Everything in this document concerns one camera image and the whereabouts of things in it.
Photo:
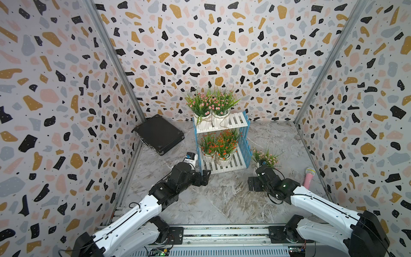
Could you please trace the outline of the pink flower pot back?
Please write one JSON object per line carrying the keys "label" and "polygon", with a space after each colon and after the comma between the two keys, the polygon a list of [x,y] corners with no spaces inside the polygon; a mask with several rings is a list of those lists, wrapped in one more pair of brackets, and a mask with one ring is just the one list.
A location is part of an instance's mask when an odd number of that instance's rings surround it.
{"label": "pink flower pot back", "polygon": [[279,164],[279,156],[271,154],[269,150],[260,151],[253,149],[252,159],[260,166],[266,165],[268,167],[274,168]]}

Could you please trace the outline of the pink flower pot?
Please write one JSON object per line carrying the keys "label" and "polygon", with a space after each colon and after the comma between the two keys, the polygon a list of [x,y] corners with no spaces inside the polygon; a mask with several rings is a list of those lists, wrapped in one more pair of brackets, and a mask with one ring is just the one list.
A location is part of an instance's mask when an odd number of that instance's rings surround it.
{"label": "pink flower pot", "polygon": [[194,113],[194,121],[198,130],[204,131],[212,127],[211,106],[209,105],[212,98],[210,91],[185,96],[187,106]]}
{"label": "pink flower pot", "polygon": [[253,149],[252,159],[260,166],[266,165],[268,167],[274,168],[279,164],[279,156],[271,154],[269,150],[260,151]]}
{"label": "pink flower pot", "polygon": [[213,125],[215,127],[225,129],[229,125],[229,114],[240,99],[236,96],[233,90],[214,90],[208,104],[212,112]]}

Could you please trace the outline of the red flower pot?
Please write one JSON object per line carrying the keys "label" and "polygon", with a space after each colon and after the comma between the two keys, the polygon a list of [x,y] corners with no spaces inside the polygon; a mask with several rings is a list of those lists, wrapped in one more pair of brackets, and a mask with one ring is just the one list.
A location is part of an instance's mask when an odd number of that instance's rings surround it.
{"label": "red flower pot", "polygon": [[240,132],[235,129],[227,129],[223,134],[225,149],[227,152],[233,152],[238,146],[238,140],[240,138]]}
{"label": "red flower pot", "polygon": [[207,133],[201,137],[200,149],[204,156],[204,162],[210,163],[215,161],[216,156],[216,133]]}
{"label": "red flower pot", "polygon": [[227,152],[225,149],[223,134],[220,134],[216,141],[215,150],[216,150],[216,163],[221,167],[227,167],[230,164],[231,159],[233,158],[233,155],[236,149],[231,153]]}

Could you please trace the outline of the blue white slatted rack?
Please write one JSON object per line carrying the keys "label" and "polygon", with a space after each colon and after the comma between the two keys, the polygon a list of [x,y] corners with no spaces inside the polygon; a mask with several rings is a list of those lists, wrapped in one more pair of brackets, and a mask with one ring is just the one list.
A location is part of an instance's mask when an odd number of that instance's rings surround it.
{"label": "blue white slatted rack", "polygon": [[250,121],[246,112],[232,112],[225,118],[193,118],[194,135],[201,170],[224,173],[246,169],[252,151],[247,141]]}

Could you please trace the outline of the pink flower pot front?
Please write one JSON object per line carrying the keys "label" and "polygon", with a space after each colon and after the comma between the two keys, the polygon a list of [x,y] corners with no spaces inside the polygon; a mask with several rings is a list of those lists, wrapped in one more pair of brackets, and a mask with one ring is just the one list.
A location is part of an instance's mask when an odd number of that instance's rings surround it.
{"label": "pink flower pot front", "polygon": [[204,131],[212,127],[211,106],[209,105],[212,98],[210,91],[185,96],[187,106],[194,113],[194,121],[198,130]]}

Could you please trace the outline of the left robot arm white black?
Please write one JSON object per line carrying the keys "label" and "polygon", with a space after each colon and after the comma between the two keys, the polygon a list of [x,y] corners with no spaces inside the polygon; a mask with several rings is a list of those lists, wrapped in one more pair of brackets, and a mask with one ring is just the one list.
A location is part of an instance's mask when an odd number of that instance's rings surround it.
{"label": "left robot arm white black", "polygon": [[125,257],[150,244],[174,243],[169,237],[170,226],[160,218],[160,213],[178,201],[179,195],[190,186],[208,185],[210,175],[210,170],[198,172],[190,163],[178,163],[126,214],[93,235],[87,232],[80,235],[71,255]]}

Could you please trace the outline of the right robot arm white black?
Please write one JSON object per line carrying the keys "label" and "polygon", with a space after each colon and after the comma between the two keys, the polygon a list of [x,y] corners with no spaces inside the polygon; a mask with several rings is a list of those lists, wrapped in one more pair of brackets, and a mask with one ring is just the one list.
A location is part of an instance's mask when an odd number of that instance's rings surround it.
{"label": "right robot arm white black", "polygon": [[390,254],[390,241],[372,212],[359,213],[339,206],[292,179],[280,178],[277,169],[266,165],[259,166],[256,176],[248,178],[248,187],[250,191],[266,193],[274,204],[287,203],[323,220],[323,223],[317,223],[301,215],[293,215],[282,231],[274,232],[271,241],[314,241],[351,257],[385,257]]}

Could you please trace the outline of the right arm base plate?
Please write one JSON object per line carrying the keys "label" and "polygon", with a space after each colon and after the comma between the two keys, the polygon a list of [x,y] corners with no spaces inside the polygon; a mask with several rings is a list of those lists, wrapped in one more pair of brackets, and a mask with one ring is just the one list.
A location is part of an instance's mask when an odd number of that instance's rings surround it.
{"label": "right arm base plate", "polygon": [[272,244],[302,244],[313,243],[313,240],[303,239],[296,229],[287,226],[269,226],[269,239]]}

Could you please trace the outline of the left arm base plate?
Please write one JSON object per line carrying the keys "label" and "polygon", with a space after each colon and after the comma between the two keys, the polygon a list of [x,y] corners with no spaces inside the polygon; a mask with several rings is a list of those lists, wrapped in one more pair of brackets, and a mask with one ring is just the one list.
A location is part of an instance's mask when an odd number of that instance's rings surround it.
{"label": "left arm base plate", "polygon": [[183,227],[170,227],[159,233],[154,245],[181,245],[184,238]]}

